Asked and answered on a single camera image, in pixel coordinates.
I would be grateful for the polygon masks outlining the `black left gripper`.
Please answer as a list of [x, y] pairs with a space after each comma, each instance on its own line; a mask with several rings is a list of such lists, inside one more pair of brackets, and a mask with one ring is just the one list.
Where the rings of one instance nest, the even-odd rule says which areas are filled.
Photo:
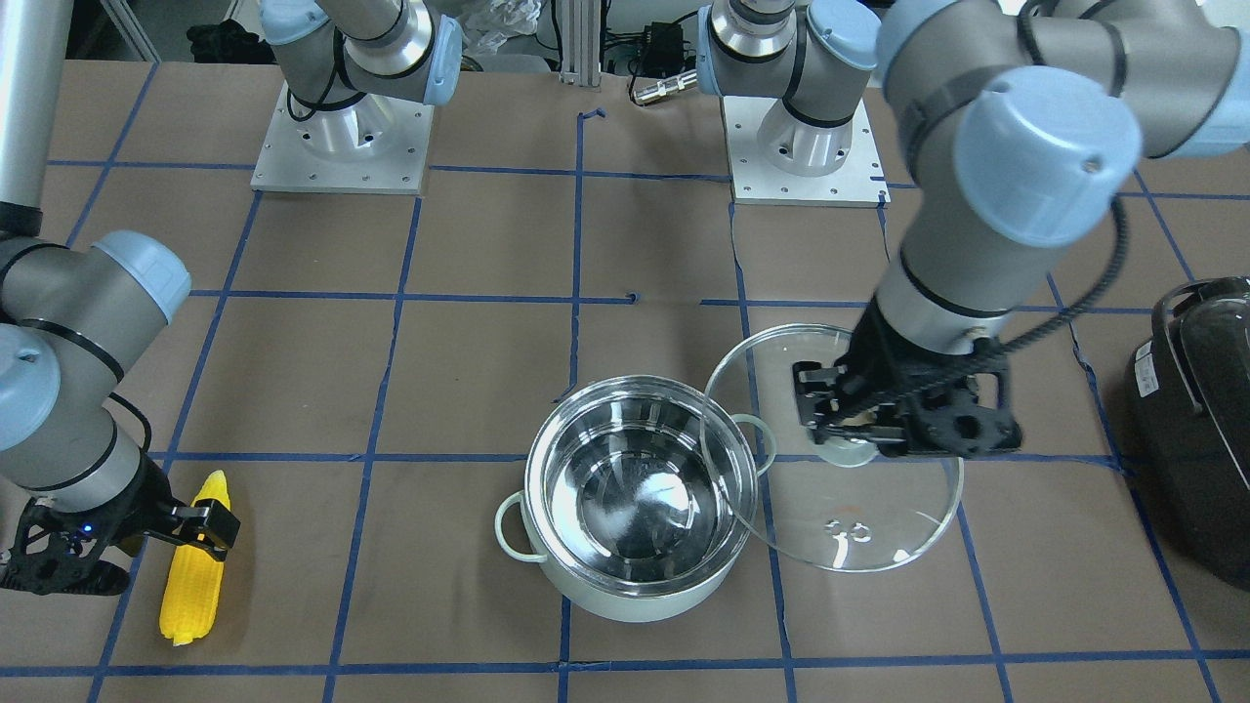
[[878, 304], [862, 313], [850, 346], [829, 365], [791, 365], [800, 427], [812, 443], [865, 440], [882, 455], [978, 458], [1018, 452], [1006, 344], [978, 333], [969, 354], [940, 354], [902, 338]]

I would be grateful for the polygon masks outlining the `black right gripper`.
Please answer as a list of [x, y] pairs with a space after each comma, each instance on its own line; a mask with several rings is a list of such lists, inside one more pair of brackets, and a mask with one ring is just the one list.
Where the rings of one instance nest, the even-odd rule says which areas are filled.
[[88, 512], [58, 512], [28, 500], [2, 564], [1, 587], [32, 595], [121, 595], [129, 570], [102, 560], [108, 548], [136, 555], [146, 535], [228, 560], [240, 520], [222, 499], [188, 503], [172, 495], [168, 477], [142, 457], [138, 477], [119, 495]]

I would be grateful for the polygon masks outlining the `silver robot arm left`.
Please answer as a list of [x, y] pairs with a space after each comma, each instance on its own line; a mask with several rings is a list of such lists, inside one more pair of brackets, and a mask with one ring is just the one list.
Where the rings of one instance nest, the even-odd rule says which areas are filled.
[[776, 98], [840, 133], [870, 78], [921, 209], [832, 363], [791, 369], [795, 427], [835, 467], [1018, 450], [1008, 359], [1105, 294], [1119, 188], [1144, 158], [1248, 143], [1248, 30], [1195, 1], [715, 1], [702, 93]]

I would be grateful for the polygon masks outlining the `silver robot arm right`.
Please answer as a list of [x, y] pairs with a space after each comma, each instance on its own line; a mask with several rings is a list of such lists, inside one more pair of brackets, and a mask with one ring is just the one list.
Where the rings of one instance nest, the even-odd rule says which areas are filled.
[[2, 477], [28, 493], [2, 587], [121, 595], [146, 537], [225, 560], [238, 517], [222, 499], [178, 500], [108, 397], [190, 293], [190, 271], [138, 231], [85, 251], [39, 235], [70, 1], [2, 4]]

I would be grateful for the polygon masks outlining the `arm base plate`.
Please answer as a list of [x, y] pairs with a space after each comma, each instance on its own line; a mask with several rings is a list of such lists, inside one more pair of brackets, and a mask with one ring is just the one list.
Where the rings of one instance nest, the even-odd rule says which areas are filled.
[[305, 121], [288, 89], [278, 94], [250, 186], [289, 194], [419, 195], [435, 108], [384, 95]]
[[722, 98], [732, 200], [740, 205], [888, 205], [888, 178], [865, 103], [852, 120], [818, 128], [779, 99]]

